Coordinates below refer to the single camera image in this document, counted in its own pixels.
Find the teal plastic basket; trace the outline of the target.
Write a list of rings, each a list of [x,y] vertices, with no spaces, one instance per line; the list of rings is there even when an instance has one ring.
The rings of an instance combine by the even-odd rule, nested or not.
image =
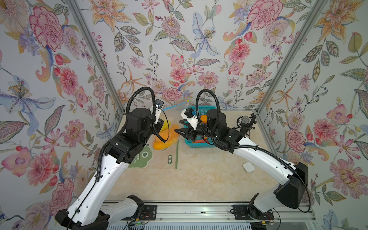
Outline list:
[[[200,147],[227,148],[228,133],[226,115],[215,106],[188,107],[181,112],[180,123],[185,127],[180,131],[186,142]]]

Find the yellow-green mango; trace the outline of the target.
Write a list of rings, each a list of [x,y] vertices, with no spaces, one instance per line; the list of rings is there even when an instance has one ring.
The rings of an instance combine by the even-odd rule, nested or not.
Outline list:
[[[167,130],[172,125],[171,121],[164,121],[163,126],[161,128],[161,132]]]

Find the clear green-zip bag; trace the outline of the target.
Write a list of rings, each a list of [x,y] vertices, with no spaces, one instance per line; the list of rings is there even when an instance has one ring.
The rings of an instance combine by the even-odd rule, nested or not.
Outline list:
[[[178,169],[179,143],[166,149],[155,150],[153,144],[147,144],[134,158],[129,168],[135,169]]]

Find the clear blue-zip bag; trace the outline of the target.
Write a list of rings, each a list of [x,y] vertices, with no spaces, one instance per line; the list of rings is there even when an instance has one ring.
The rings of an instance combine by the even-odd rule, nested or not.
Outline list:
[[[159,110],[158,114],[163,115],[163,127],[159,135],[166,140],[166,142],[161,141],[159,137],[155,137],[153,141],[153,148],[155,150],[165,150],[178,142],[179,134],[177,134],[175,130],[180,128],[179,121],[182,119],[181,113],[183,110],[187,109],[189,103],[190,100],[185,100],[173,106],[164,105],[163,108]]]

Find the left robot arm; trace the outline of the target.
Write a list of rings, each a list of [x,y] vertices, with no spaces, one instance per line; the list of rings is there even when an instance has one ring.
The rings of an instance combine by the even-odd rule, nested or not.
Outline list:
[[[152,108],[130,107],[140,93],[151,94]],[[121,174],[132,164],[152,135],[164,140],[159,132],[163,102],[155,98],[152,88],[144,86],[133,93],[126,105],[126,120],[121,130],[101,148],[96,173],[87,187],[68,208],[55,215],[55,220],[68,230],[106,230],[112,224],[127,220],[132,223],[143,213],[144,202],[130,195],[121,202],[103,207],[103,203]]]

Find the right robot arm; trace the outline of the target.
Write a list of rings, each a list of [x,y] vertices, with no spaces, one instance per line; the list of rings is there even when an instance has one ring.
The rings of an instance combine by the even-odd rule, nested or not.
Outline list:
[[[216,107],[202,116],[198,103],[204,93],[213,97]],[[246,208],[249,217],[260,219],[280,206],[300,209],[303,196],[309,193],[308,167],[303,163],[293,164],[285,161],[251,141],[250,131],[257,123],[256,114],[239,117],[236,127],[230,128],[227,125],[226,115],[221,112],[217,96],[211,90],[204,89],[198,93],[195,107],[184,109],[181,117],[180,123],[184,127],[177,129],[175,131],[177,134],[190,141],[196,141],[197,137],[209,139],[210,145],[247,159],[277,181],[275,188],[252,197]]]

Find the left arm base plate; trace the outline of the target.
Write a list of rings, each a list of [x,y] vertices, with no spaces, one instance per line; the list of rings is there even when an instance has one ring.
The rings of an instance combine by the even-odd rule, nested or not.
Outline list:
[[[152,221],[156,220],[157,205],[143,205],[138,207],[138,210],[132,217],[124,218],[123,220],[144,220]]]

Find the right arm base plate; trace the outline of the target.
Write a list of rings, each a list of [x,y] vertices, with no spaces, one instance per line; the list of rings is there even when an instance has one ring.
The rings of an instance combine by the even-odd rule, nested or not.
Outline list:
[[[254,207],[249,207],[249,205],[233,205],[230,212],[236,220],[272,221],[275,219],[272,211],[262,213]]]

